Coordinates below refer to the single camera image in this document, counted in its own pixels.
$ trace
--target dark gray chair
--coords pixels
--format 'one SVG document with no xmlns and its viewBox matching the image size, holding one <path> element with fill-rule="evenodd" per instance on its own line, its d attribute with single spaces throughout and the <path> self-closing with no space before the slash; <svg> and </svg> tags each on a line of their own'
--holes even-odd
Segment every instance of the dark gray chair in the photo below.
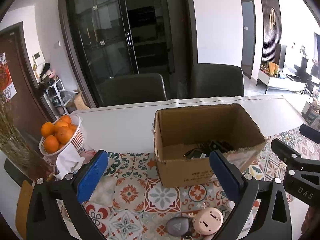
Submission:
<svg viewBox="0 0 320 240">
<path fill-rule="evenodd" d="M 244 96 L 242 69 L 224 64 L 197 64 L 192 71 L 191 97 Z"/>
<path fill-rule="evenodd" d="M 119 76 L 98 88 L 105 106 L 167 100 L 163 78 L 158 73 Z"/>
</svg>

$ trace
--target white wall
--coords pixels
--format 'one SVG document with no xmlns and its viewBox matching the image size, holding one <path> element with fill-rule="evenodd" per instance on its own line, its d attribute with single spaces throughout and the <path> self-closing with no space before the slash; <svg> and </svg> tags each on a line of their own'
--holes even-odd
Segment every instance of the white wall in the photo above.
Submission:
<svg viewBox="0 0 320 240">
<path fill-rule="evenodd" d="M 193 0 L 198 63 L 241 65 L 241 0 Z"/>
<path fill-rule="evenodd" d="M 279 0 L 282 22 L 281 43 L 287 45 L 285 65 L 293 68 L 293 65 L 301 65 L 300 48 L 306 47 L 308 59 L 307 72 L 311 70 L 314 55 L 315 34 L 320 34 L 320 27 L 312 13 L 302 0 Z"/>
<path fill-rule="evenodd" d="M 46 62 L 56 71 L 66 90 L 77 89 L 76 78 L 63 41 L 58 0 L 38 0 L 35 4 L 35 18 L 39 44 Z M 58 41 L 61 46 L 55 49 L 54 44 Z"/>
<path fill-rule="evenodd" d="M 40 51 L 35 21 L 35 7 L 33 5 L 7 12 L 0 22 L 0 30 L 19 22 L 23 22 L 24 39 L 30 64 L 33 66 L 32 55 Z"/>
<path fill-rule="evenodd" d="M 258 79 L 258 72 L 260 69 L 262 45 L 263 45 L 263 17 L 261 0 L 253 0 L 256 13 L 256 48 L 253 60 L 253 69 L 251 78 L 254 81 Z"/>
</svg>

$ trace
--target pink keychain toy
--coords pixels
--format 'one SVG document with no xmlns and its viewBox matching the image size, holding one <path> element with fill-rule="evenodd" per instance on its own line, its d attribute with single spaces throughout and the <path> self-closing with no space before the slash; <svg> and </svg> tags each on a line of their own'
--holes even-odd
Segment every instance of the pink keychain toy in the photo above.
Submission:
<svg viewBox="0 0 320 240">
<path fill-rule="evenodd" d="M 193 227 L 197 233 L 204 236 L 211 236 L 222 226 L 223 215 L 217 208 L 206 208 L 205 203 L 203 203 L 203 206 L 203 209 L 200 210 L 196 215 L 189 213 L 188 217 L 193 218 Z"/>
</svg>

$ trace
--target fruit basket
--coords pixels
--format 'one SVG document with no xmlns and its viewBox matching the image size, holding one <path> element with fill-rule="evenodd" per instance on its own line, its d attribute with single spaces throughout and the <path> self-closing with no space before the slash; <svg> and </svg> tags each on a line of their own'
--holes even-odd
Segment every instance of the fruit basket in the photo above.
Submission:
<svg viewBox="0 0 320 240">
<path fill-rule="evenodd" d="M 46 155 L 46 156 L 56 155 L 56 156 L 58 156 L 70 143 L 73 144 L 73 146 L 76 148 L 77 151 L 82 147 L 82 145 L 84 143 L 85 133 L 84 133 L 84 129 L 81 125 L 81 118 L 77 114 L 68 114 L 68 116 L 70 116 L 72 123 L 74 125 L 77 125 L 77 129 L 76 129 L 75 133 L 73 134 L 71 139 L 65 144 L 64 147 L 62 147 L 58 151 L 51 153 L 51 154 L 47 153 L 46 150 L 44 149 L 45 138 L 42 137 L 40 140 L 40 143 L 39 143 L 39 150 L 43 155 Z"/>
</svg>

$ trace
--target red poster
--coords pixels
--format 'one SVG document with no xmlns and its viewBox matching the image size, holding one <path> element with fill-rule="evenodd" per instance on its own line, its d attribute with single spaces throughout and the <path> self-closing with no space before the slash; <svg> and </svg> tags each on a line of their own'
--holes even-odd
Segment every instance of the red poster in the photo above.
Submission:
<svg viewBox="0 0 320 240">
<path fill-rule="evenodd" d="M 9 89 L 10 98 L 12 98 L 17 93 L 17 91 L 13 85 L 4 53 L 0 53 L 0 70 L 0 90 Z"/>
</svg>

